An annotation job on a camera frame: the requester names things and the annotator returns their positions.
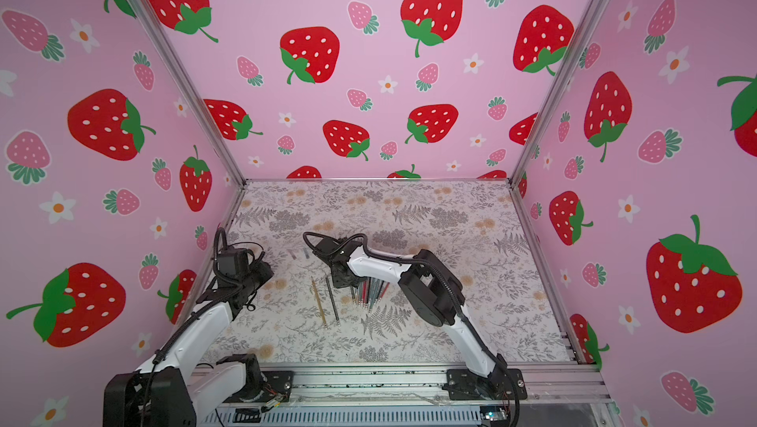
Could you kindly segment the yellow pencil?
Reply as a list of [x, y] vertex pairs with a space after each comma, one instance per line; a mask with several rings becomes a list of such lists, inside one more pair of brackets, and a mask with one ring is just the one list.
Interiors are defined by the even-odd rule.
[[313, 295], [315, 295], [315, 302], [317, 303], [317, 310], [319, 310], [319, 316], [321, 317], [323, 326], [327, 328], [328, 324], [327, 324], [326, 314], [323, 309], [323, 301], [321, 300], [321, 295], [319, 294], [319, 287], [317, 287], [317, 281], [315, 281], [314, 278], [311, 279], [311, 287], [313, 287]]

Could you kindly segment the aluminium frame rail base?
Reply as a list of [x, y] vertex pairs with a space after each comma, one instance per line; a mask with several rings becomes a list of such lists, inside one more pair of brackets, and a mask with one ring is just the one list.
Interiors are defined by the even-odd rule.
[[[201, 363], [202, 381], [216, 363]], [[617, 426], [620, 411], [595, 368], [524, 364], [524, 401], [453, 401], [442, 389], [459, 364], [271, 364], [293, 371], [287, 403], [228, 403], [196, 426]]]

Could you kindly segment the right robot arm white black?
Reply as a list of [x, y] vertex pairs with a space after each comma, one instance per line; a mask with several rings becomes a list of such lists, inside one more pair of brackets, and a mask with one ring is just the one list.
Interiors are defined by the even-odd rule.
[[504, 382], [507, 362], [479, 334], [465, 305], [461, 281], [435, 254], [376, 251], [365, 234], [336, 239], [306, 232], [303, 239], [328, 266], [335, 287], [352, 287], [366, 279], [397, 285], [420, 319], [447, 334], [470, 373], [491, 384]]

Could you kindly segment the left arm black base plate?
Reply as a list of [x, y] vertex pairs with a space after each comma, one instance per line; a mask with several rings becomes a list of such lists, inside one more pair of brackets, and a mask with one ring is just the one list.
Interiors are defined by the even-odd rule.
[[263, 371], [252, 378], [228, 403], [287, 403], [294, 385], [293, 371]]

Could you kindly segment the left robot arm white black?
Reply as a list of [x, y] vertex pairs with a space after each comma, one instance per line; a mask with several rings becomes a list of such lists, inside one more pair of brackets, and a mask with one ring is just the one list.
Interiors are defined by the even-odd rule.
[[230, 244], [220, 228], [214, 237], [213, 277], [190, 315], [155, 354], [135, 371], [112, 378], [104, 389], [104, 426], [196, 426], [237, 395], [257, 399], [271, 387], [254, 354], [220, 360], [202, 381], [191, 380], [201, 358], [273, 277], [254, 242]]

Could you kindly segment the dark blue pencil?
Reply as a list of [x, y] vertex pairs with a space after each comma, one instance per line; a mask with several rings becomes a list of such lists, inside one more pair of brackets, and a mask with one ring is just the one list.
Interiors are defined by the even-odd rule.
[[335, 297], [334, 297], [334, 292], [333, 292], [333, 286], [332, 286], [332, 283], [331, 283], [331, 279], [330, 279], [330, 277], [328, 275], [324, 279], [325, 279], [325, 284], [326, 284], [326, 288], [327, 288], [328, 298], [329, 298], [329, 301], [330, 301], [330, 304], [331, 304], [331, 308], [332, 308], [332, 312], [333, 312], [334, 318], [335, 318], [337, 324], [340, 324], [340, 316], [339, 316], [339, 312], [338, 312], [338, 309], [337, 309], [336, 300], [335, 300]]

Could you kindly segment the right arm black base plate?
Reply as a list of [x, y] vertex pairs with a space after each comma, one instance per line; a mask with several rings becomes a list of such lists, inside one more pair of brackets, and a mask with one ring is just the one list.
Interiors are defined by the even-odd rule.
[[449, 369], [442, 389], [453, 401], [524, 401], [528, 398], [522, 371], [496, 368], [489, 377], [467, 369]]

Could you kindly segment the aluminium corner post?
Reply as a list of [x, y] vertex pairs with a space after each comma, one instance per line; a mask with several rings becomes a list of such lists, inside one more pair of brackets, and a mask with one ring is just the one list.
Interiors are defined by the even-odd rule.
[[561, 65], [556, 72], [552, 85], [548, 89], [548, 94], [545, 96], [542, 108], [537, 114], [530, 136], [526, 141], [526, 147], [524, 147], [524, 151], [522, 151], [522, 157], [518, 160], [516, 169], [509, 178], [510, 187], [513, 190], [520, 183], [522, 174], [526, 172], [526, 168], [528, 168], [528, 164], [530, 164], [530, 159], [536, 146], [539, 144], [541, 137], [544, 135], [553, 115], [558, 109], [559, 103], [568, 88], [568, 83], [574, 76], [578, 67], [581, 52], [589, 45], [589, 41], [591, 40], [609, 1], [611, 0], [589, 0], [587, 3], [581, 21], [576, 27], [575, 35], [573, 36], [567, 54], [565, 54], [565, 58], [561, 60]]
[[175, 82], [177, 89], [181, 92], [181, 97], [191, 107], [195, 119], [202, 127], [217, 156], [224, 164], [236, 186], [244, 188], [246, 186], [246, 178], [242, 174], [228, 146], [225, 144], [224, 138], [220, 131], [218, 131], [202, 97], [181, 63], [181, 58], [167, 37], [164, 25], [159, 21], [148, 0], [128, 0], [128, 2], [159, 56], [161, 56], [161, 60], [171, 74], [173, 82]]

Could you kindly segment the right aluminium corner post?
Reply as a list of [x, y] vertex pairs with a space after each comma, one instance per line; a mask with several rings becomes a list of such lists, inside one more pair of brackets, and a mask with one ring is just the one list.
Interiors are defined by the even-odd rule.
[[526, 172], [526, 168], [528, 168], [528, 164], [530, 164], [530, 159], [536, 146], [539, 144], [541, 137], [544, 135], [553, 115], [558, 109], [559, 103], [568, 88], [568, 83], [574, 76], [578, 67], [581, 52], [589, 45], [589, 41], [591, 40], [609, 1], [611, 0], [589, 0], [587, 3], [581, 21], [576, 27], [575, 35], [573, 36], [567, 54], [565, 54], [565, 58], [561, 60], [561, 65], [556, 72], [552, 85], [548, 89], [548, 94], [545, 96], [542, 108], [537, 114], [530, 136], [526, 141], [526, 147], [524, 147], [524, 151], [522, 151], [522, 157], [518, 160], [516, 169], [509, 178], [510, 187], [513, 190], [520, 183], [522, 174]]

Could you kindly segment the teal green pencil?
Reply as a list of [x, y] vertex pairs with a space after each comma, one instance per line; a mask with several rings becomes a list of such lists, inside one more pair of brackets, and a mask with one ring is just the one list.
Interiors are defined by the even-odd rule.
[[364, 306], [366, 308], [369, 308], [374, 302], [375, 289], [380, 286], [380, 283], [376, 281], [376, 279], [374, 278], [367, 278], [367, 280], [368, 280], [367, 301]]

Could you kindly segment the left aluminium corner post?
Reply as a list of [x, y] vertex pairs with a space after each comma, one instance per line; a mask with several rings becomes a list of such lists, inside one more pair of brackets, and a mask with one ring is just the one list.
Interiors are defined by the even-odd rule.
[[159, 56], [161, 56], [161, 60], [171, 74], [173, 82], [175, 82], [177, 89], [181, 92], [181, 97], [191, 107], [195, 119], [202, 127], [217, 156], [224, 164], [236, 186], [244, 188], [246, 186], [246, 178], [242, 174], [228, 146], [225, 144], [224, 138], [220, 131], [218, 131], [202, 97], [181, 63], [181, 58], [167, 37], [164, 25], [159, 21], [148, 0], [128, 0], [128, 2]]

